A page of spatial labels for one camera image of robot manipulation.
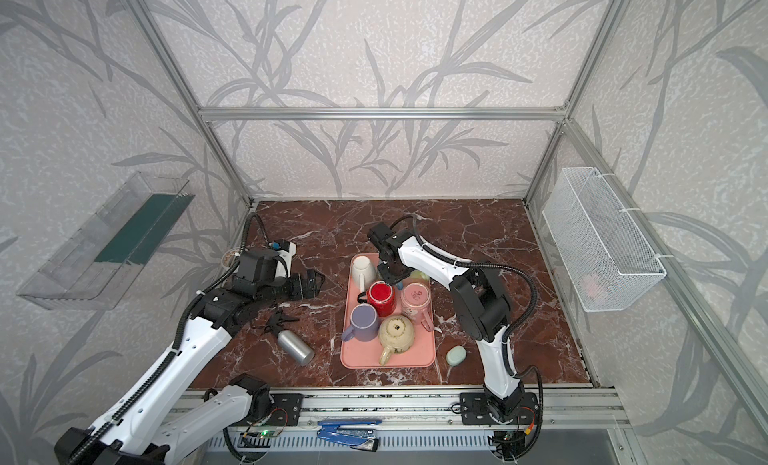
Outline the pink mug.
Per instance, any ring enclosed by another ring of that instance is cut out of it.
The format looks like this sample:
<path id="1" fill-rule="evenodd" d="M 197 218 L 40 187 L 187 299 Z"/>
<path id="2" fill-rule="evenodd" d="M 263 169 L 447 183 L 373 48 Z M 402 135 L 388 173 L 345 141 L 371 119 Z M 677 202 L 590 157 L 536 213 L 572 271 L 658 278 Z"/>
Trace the pink mug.
<path id="1" fill-rule="evenodd" d="M 434 330 L 430 288 L 421 282 L 412 282 L 401 291 L 401 311 L 414 325 L 421 325 L 427 332 Z"/>

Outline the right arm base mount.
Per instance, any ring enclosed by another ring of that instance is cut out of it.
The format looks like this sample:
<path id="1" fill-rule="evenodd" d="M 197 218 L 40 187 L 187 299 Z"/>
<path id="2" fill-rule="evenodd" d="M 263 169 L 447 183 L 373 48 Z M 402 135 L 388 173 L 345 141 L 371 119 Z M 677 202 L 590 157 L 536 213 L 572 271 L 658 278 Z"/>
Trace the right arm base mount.
<path id="1" fill-rule="evenodd" d="M 519 425 L 536 423 L 539 403 L 533 392 L 515 392 L 505 400 L 485 392 L 465 392 L 452 411 L 461 416 L 463 425 Z"/>

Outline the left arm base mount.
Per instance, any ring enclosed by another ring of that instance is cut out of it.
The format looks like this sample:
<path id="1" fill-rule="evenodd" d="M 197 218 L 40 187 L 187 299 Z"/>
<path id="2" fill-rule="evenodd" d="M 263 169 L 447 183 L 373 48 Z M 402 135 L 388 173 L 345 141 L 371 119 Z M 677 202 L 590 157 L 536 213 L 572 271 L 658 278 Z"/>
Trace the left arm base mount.
<path id="1" fill-rule="evenodd" d="M 293 427 L 299 423 L 304 395 L 300 393 L 278 393 L 270 396 L 271 408 L 264 426 Z"/>

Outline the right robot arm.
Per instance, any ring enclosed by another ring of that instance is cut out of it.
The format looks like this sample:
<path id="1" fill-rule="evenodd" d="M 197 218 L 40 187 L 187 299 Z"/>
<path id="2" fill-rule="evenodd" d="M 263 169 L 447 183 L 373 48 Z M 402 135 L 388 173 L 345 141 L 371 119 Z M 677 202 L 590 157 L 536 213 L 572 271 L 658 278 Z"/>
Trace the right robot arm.
<path id="1" fill-rule="evenodd" d="M 395 285 L 414 271 L 449 290 L 462 330 L 477 342 L 484 369 L 488 409 L 498 423 L 509 422 L 523 400 L 525 387 L 514 364 L 511 336 L 535 311 L 538 291 L 525 272 L 504 264 L 459 258 L 432 246 L 417 231 L 418 218 L 405 215 L 396 222 L 412 222 L 397 231 L 383 222 L 367 237 L 379 254 L 377 270 L 385 283 Z M 529 303 L 512 319 L 512 299 L 500 277 L 502 271 L 519 276 L 529 287 Z"/>

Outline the light green mug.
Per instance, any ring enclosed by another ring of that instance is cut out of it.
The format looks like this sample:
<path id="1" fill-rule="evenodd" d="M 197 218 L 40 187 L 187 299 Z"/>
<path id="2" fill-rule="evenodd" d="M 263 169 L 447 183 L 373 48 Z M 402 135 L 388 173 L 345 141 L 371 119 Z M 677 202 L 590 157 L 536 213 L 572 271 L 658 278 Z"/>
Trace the light green mug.
<path id="1" fill-rule="evenodd" d="M 406 279 L 406 283 L 407 284 L 421 283 L 424 285 L 428 285 L 430 283 L 430 278 L 425 273 L 414 270 L 411 272 L 410 276 Z"/>

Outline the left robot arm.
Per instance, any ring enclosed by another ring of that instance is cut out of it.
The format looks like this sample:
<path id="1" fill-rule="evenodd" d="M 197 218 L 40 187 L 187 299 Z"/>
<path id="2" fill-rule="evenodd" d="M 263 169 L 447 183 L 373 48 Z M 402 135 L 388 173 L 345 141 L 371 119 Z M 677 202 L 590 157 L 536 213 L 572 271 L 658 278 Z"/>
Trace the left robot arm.
<path id="1" fill-rule="evenodd" d="M 247 294 L 208 288 L 179 321 L 173 342 L 142 378 L 85 429 L 72 427 L 57 441 L 61 464 L 176 464 L 215 433 L 243 420 L 258 422 L 274 409 L 269 386 L 243 374 L 215 396 L 165 424 L 171 407 L 200 371 L 261 310 L 316 297 L 325 276 L 316 271 L 253 286 Z"/>

